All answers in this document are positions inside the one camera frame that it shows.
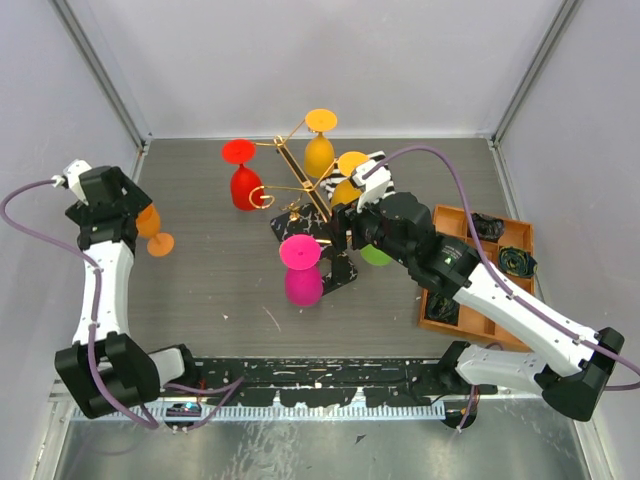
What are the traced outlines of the green plastic wine glass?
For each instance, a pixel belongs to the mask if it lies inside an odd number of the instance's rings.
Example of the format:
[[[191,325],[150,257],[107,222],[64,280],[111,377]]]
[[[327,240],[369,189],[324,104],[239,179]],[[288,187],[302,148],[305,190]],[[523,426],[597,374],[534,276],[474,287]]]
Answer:
[[[382,267],[392,262],[392,258],[389,255],[373,245],[366,245],[363,247],[360,250],[360,254],[365,262],[373,266]]]

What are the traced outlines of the gold wine glass rack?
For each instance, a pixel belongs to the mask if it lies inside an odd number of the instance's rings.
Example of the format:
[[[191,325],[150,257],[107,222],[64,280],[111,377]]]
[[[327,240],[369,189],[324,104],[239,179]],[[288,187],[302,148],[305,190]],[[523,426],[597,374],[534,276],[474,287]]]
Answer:
[[[305,117],[298,126],[307,128]],[[304,155],[303,160],[298,161],[289,148],[289,140],[295,134],[295,131],[291,131],[286,136],[278,135],[267,144],[276,150],[293,173],[298,184],[290,190],[299,194],[296,200],[283,208],[280,216],[271,220],[271,229],[281,242],[295,234],[307,234],[317,241],[322,248],[320,259],[329,263],[329,270],[322,274],[324,294],[327,295],[357,278],[354,263],[347,254],[338,252],[331,245],[326,232],[331,209],[320,192],[320,186],[336,169],[337,158],[334,155],[333,164],[323,178],[308,176],[304,170]]]

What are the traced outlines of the pink plastic wine glass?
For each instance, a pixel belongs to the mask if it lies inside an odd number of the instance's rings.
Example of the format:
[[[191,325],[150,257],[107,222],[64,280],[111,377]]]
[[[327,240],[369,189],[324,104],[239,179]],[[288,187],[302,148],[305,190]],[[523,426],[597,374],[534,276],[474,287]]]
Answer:
[[[292,304],[309,307],[322,297],[323,279],[317,267],[321,253],[321,246],[306,234],[293,235],[281,244],[279,255],[287,268],[285,295]]]

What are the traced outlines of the yellow wine glass cluster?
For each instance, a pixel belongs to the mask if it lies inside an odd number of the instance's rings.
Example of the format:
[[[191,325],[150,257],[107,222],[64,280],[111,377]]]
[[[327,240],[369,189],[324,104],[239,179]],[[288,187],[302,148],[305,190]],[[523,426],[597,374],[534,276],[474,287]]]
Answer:
[[[337,116],[328,109],[318,108],[306,114],[305,124],[315,134],[304,152],[304,170],[308,176],[321,179],[333,164],[334,147],[325,134],[333,130],[337,123]]]

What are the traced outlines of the red plastic wine glass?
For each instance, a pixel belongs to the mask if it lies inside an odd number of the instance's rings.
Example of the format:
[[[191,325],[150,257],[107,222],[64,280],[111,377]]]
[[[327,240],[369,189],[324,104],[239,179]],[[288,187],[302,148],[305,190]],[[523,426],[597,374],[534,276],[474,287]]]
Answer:
[[[247,139],[230,140],[221,150],[222,158],[227,163],[237,166],[230,180],[230,191],[234,206],[243,211],[255,210],[264,203],[260,198],[262,181],[247,166],[255,153],[256,146]]]

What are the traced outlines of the orange plastic wine glass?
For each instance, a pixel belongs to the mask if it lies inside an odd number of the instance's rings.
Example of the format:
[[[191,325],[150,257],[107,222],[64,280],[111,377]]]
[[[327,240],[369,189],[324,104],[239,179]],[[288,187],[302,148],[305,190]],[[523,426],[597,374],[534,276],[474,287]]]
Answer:
[[[153,204],[143,209],[136,218],[138,235],[147,240],[147,251],[154,257],[164,257],[174,248],[175,240],[161,231],[161,218]]]

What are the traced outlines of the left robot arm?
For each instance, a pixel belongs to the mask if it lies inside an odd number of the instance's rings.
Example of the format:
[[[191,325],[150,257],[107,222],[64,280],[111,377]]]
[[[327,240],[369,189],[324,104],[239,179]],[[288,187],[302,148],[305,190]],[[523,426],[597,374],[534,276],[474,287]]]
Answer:
[[[72,252],[82,256],[85,281],[81,315],[70,347],[54,367],[90,419],[156,400],[165,385],[178,396],[194,393],[200,372],[183,344],[145,352],[130,336],[129,277],[136,241],[160,236],[160,253],[173,242],[160,231],[151,198],[120,168],[92,167],[76,159],[62,184],[77,200],[65,212],[79,228]]]

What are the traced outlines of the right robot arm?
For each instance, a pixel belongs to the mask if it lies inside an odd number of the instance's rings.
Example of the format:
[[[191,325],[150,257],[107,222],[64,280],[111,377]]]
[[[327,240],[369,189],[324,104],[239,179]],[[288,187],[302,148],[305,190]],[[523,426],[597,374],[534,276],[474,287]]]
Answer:
[[[496,385],[541,396],[557,412],[586,422],[619,363],[623,336],[570,320],[510,281],[483,252],[436,231],[431,212],[400,192],[375,203],[332,210],[333,245],[371,245],[403,265],[429,293],[466,306],[510,332],[529,353],[483,349],[457,341],[441,358],[438,379],[459,394],[470,385]]]

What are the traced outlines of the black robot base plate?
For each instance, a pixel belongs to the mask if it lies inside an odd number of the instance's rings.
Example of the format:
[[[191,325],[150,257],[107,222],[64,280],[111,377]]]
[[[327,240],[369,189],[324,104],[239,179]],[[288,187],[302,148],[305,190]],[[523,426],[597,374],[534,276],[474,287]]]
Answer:
[[[358,394],[368,408],[429,406],[471,393],[467,384],[446,383],[437,362],[422,358],[197,358],[195,371],[178,383],[212,390],[238,378],[230,406],[344,407]]]

